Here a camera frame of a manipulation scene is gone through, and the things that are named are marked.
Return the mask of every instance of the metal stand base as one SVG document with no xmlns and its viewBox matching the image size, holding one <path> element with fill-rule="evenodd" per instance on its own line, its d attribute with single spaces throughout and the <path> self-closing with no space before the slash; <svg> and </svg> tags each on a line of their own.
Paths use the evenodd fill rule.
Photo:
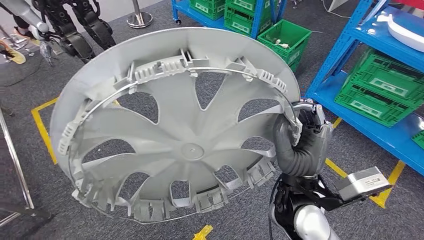
<svg viewBox="0 0 424 240">
<path fill-rule="evenodd" d="M 141 29 L 149 26 L 153 22 L 153 16 L 150 13 L 140 11 L 139 14 L 136 12 L 130 16 L 126 20 L 128 25 L 134 29 Z"/>
</svg>

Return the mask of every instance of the floor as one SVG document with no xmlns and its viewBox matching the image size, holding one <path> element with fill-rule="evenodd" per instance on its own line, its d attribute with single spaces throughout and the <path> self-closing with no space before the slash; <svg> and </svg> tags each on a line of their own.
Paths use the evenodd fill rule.
<svg viewBox="0 0 424 240">
<path fill-rule="evenodd" d="M 357 1 L 351 0 L 336 9 L 336 13 L 349 16 Z M 346 18 L 325 12 L 322 2 L 304 1 L 298 9 L 290 8 L 284 17 L 289 21 L 309 28 L 314 32 L 303 54 L 296 72 L 299 86 L 304 94 L 326 55 L 347 22 Z M 126 17 L 110 22 L 113 37 L 120 43 L 131 37 L 167 28 L 178 27 L 172 21 L 169 0 L 161 1 L 145 9 L 154 17 L 154 23 L 146 29 L 131 29 Z M 181 16 L 181 27 L 198 26 L 193 20 Z M 346 65 L 349 70 L 364 47 L 360 47 Z M 35 206 L 55 214 L 45 222 L 40 218 L 21 216 L 0 231 L 1 239 L 192 239 L 203 226 L 214 227 L 208 235 L 210 240 L 268 239 L 268 198 L 273 181 L 246 191 L 232 199 L 230 204 L 216 211 L 196 214 L 186 218 L 140 225 L 121 219 L 111 219 L 88 209 L 71 197 L 69 179 L 54 165 L 31 115 L 31 110 L 56 98 L 70 77 L 82 67 L 82 62 L 61 54 L 56 67 L 50 68 L 39 53 L 28 57 L 24 65 L 0 64 L 0 96 L 3 103 L 15 111 L 15 117 L 7 117 L 12 140 L 20 159 L 23 172 Z M 53 105 L 40 111 L 44 125 L 49 125 Z M 336 116 L 327 113 L 331 121 Z M 0 142 L 4 153 L 4 144 Z M 346 173 L 377 166 L 388 178 L 398 164 L 393 157 L 367 137 L 345 122 L 333 132 L 328 158 Z M 0 154 L 3 184 L 0 199 L 21 203 L 19 186 L 7 154 Z M 329 186 L 341 179 L 335 167 L 323 171 Z M 326 215 L 341 239 L 421 239 L 424 235 L 424 178 L 405 166 L 395 187 L 385 202 L 385 208 L 374 201 L 356 203 L 328 212 Z M 274 239 L 286 239 L 283 233 L 273 228 Z"/>
</svg>

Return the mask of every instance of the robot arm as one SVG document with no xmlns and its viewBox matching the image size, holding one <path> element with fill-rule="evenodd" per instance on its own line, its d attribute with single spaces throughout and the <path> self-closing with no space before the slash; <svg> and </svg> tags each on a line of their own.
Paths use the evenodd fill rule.
<svg viewBox="0 0 424 240">
<path fill-rule="evenodd" d="M 42 33 L 49 31 L 49 26 L 31 10 L 31 6 L 25 0 L 0 0 L 14 15 L 21 17 L 25 22 L 37 28 Z"/>
<path fill-rule="evenodd" d="M 104 50 L 116 43 L 112 38 L 112 29 L 107 22 L 99 18 L 100 7 L 97 1 L 93 1 L 97 11 L 94 11 L 89 0 L 32 0 L 32 5 L 41 12 L 41 19 L 31 10 L 31 6 L 25 0 L 0 0 L 14 15 L 20 16 L 33 28 L 32 34 L 41 41 L 41 54 L 51 63 L 51 47 L 46 43 L 50 38 L 59 39 L 62 49 L 71 56 L 77 56 L 84 63 L 96 55 L 86 39 L 77 32 L 71 17 L 63 5 L 72 7 L 79 23 L 84 27 L 93 40 Z M 49 19 L 55 32 L 49 31 L 45 23 L 45 16 Z"/>
<path fill-rule="evenodd" d="M 327 157 L 332 125 L 324 119 L 321 105 L 299 102 L 293 109 L 299 110 L 299 119 L 303 124 L 301 138 L 297 146 L 292 147 L 289 121 L 284 115 L 277 118 L 273 132 L 278 165 L 284 174 L 290 176 L 319 174 Z"/>
<path fill-rule="evenodd" d="M 270 202 L 269 217 L 292 240 L 339 240 L 324 210 L 363 201 L 391 185 L 377 167 L 371 167 L 342 179 L 336 185 L 338 194 L 330 191 L 320 173 L 333 127 L 325 120 L 322 106 L 310 99 L 293 104 L 293 109 L 299 113 L 303 126 L 296 146 L 291 145 L 292 129 L 284 115 L 276 119 L 273 127 L 282 174 L 274 186 L 277 192 Z"/>
</svg>

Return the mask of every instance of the cable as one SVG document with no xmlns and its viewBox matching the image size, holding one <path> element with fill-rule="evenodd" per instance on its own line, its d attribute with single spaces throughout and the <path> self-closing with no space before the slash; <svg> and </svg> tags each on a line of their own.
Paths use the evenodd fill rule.
<svg viewBox="0 0 424 240">
<path fill-rule="evenodd" d="M 334 15 L 336 15 L 337 17 L 344 18 L 344 19 L 350 19 L 350 18 L 351 18 L 350 16 L 342 16 L 342 15 L 339 15 L 339 14 L 337 14 L 337 13 L 334 13 L 334 12 L 329 11 L 329 10 L 327 9 L 327 7 L 326 7 L 326 3 L 324 2 L 324 0 L 321 0 L 321 2 L 322 2 L 322 5 L 324 6 L 324 9 L 327 11 L 327 13 L 334 14 Z"/>
<path fill-rule="evenodd" d="M 39 64 L 38 64 L 37 68 L 36 68 L 33 72 L 31 72 L 30 74 L 28 74 L 28 75 L 26 75 L 25 77 L 23 77 L 23 78 L 19 79 L 18 81 L 15 81 L 15 82 L 14 82 L 14 83 L 12 83 L 12 84 L 9 84 L 9 85 L 0 85 L 0 87 L 1 87 L 1 88 L 8 88 L 8 87 L 12 87 L 12 86 L 14 86 L 14 85 L 16 85 L 16 84 L 18 84 L 18 83 L 22 82 L 23 80 L 25 80 L 25 79 L 27 79 L 27 78 L 31 77 L 32 75 L 36 74 L 36 73 L 40 70 L 41 64 L 44 62 L 43 60 L 44 60 L 44 58 L 42 57 L 42 58 L 41 58 L 41 60 L 39 61 Z"/>
<path fill-rule="evenodd" d="M 277 181 L 275 181 L 274 186 L 272 187 L 272 191 L 271 191 L 271 197 L 269 197 L 269 205 L 271 205 L 273 203 L 273 199 L 274 199 L 274 194 L 276 192 L 277 186 L 280 183 L 280 180 L 282 178 L 282 174 L 280 174 L 280 176 L 277 178 Z M 268 217 L 268 228 L 269 228 L 269 239 L 273 240 L 273 228 L 271 226 L 271 218 Z"/>
</svg>

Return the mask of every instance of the green plastic crate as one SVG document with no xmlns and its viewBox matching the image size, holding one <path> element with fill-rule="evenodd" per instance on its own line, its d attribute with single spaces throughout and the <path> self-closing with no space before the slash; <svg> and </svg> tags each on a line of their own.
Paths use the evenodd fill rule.
<svg viewBox="0 0 424 240">
<path fill-rule="evenodd" d="M 274 0 L 274 9 L 277 8 L 278 0 Z M 226 0 L 225 5 L 228 7 L 240 11 L 244 14 L 247 14 L 251 17 L 255 15 L 255 4 L 256 1 L 252 0 Z M 270 1 L 264 0 L 262 6 L 262 14 L 271 15 Z"/>
<path fill-rule="evenodd" d="M 344 85 L 334 101 L 386 127 L 392 127 L 415 110 L 351 82 Z"/>
<path fill-rule="evenodd" d="M 422 149 L 424 149 L 424 130 L 412 137 L 412 140 L 416 142 Z"/>
<path fill-rule="evenodd" d="M 291 69 L 291 71 L 293 72 L 293 73 L 295 73 L 296 72 L 296 69 L 298 68 L 298 66 L 299 66 L 299 63 L 301 62 L 301 57 L 299 56 L 296 60 L 294 60 L 290 65 L 289 65 L 289 67 L 290 67 L 290 69 Z"/>
<path fill-rule="evenodd" d="M 217 20 L 224 15 L 225 0 L 190 0 L 190 8 L 212 20 Z"/>
<path fill-rule="evenodd" d="M 227 5 L 225 6 L 224 26 L 234 32 L 250 36 L 252 33 L 253 19 L 254 18 L 252 16 L 249 16 Z M 271 25 L 271 14 L 263 14 L 260 20 L 258 32 L 261 33 L 265 31 Z"/>
<path fill-rule="evenodd" d="M 410 107 L 424 102 L 424 74 L 374 49 L 365 52 L 347 81 Z"/>
<path fill-rule="evenodd" d="M 291 65 L 299 56 L 302 56 L 312 31 L 302 26 L 280 20 L 270 29 L 257 37 L 257 40 L 276 52 L 288 65 Z M 288 48 L 276 45 L 288 44 Z"/>
</svg>

